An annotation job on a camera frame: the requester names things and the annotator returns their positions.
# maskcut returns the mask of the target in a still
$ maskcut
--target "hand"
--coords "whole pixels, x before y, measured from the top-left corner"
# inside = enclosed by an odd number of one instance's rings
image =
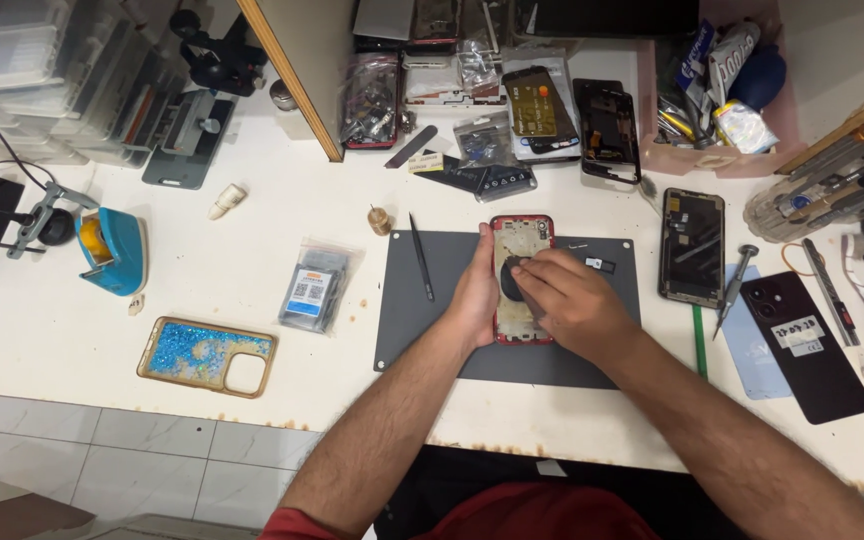
[[[511,275],[545,311],[538,324],[587,361],[622,358],[630,340],[642,333],[605,278],[564,250],[539,251]]]
[[[461,333],[471,347],[484,347],[496,341],[493,316],[498,306],[498,281],[493,271],[496,237],[487,223],[479,224],[479,245],[468,264],[442,320]]]

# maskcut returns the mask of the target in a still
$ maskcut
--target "rubber band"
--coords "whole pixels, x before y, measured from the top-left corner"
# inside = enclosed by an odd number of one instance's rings
[[[802,276],[803,278],[815,277],[815,274],[804,274],[804,273],[796,270],[791,264],[789,264],[789,260],[786,258],[786,248],[788,248],[789,246],[798,246],[799,248],[801,248],[802,244],[785,244],[784,246],[782,246],[782,250],[779,253],[782,255],[782,262],[785,263],[785,266],[788,267],[789,270],[795,272],[796,274],[798,274],[799,276]],[[824,255],[822,255],[821,252],[819,253],[819,259],[822,260],[822,266],[825,266],[826,265],[826,258]]]

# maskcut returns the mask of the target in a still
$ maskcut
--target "white desk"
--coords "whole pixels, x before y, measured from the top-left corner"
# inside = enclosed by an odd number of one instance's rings
[[[575,71],[573,77],[626,81],[631,73]],[[344,164],[325,162],[317,143],[289,141],[272,116],[265,92],[239,102],[232,127],[238,134],[226,137],[198,191],[147,185],[139,180],[141,171],[105,165],[50,167],[69,188],[86,190],[105,207],[145,219],[150,257],[145,308],[129,317],[128,299],[79,279],[88,265],[75,242],[20,260],[7,259],[0,251],[0,395],[327,430],[377,376],[372,365],[389,240],[370,230],[369,204],[384,207],[399,223],[412,211],[425,230],[471,232],[494,215],[542,213],[553,216],[556,231],[564,236],[631,239],[642,325],[676,357],[694,366],[691,306],[662,299],[656,292],[660,219],[638,193],[583,187],[576,164],[553,165],[536,169],[538,190],[479,204],[466,192],[383,168],[388,152],[347,153]],[[448,136],[451,118],[454,114],[426,112],[419,123],[437,123],[439,132]],[[0,171],[19,178],[15,167]],[[762,275],[786,270],[780,246],[754,237],[741,216],[748,197],[774,178],[650,176],[659,192],[675,186],[725,197],[729,261],[737,262],[738,245],[748,242],[761,248],[752,264]],[[208,221],[207,209],[231,182],[247,189],[247,199],[220,220]],[[41,196],[30,185],[20,210]],[[827,227],[812,239],[824,253],[864,340],[864,309],[838,262],[838,240],[846,229]],[[306,236],[366,250],[342,299],[333,337],[276,322]],[[10,229],[6,239],[14,237]],[[808,268],[800,251],[789,254]],[[858,271],[864,276],[863,263]],[[814,279],[805,282],[823,316],[832,320]],[[241,399],[137,376],[152,325],[163,315],[279,336],[265,393],[258,399]],[[706,310],[709,338],[714,321],[714,313]],[[725,340],[709,341],[706,348],[709,379],[716,387],[864,489],[864,414],[811,425],[793,398],[747,399]],[[663,437],[614,390],[459,379],[429,442],[685,470]]]

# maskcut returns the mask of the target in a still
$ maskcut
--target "gold credit card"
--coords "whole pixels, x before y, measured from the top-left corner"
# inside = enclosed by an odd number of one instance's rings
[[[505,83],[511,102],[511,130],[517,137],[555,137],[555,88],[548,75]]]

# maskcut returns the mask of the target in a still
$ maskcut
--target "white tiled floor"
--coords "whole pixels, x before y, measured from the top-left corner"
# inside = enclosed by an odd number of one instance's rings
[[[320,433],[0,397],[0,481],[108,521],[261,529]]]

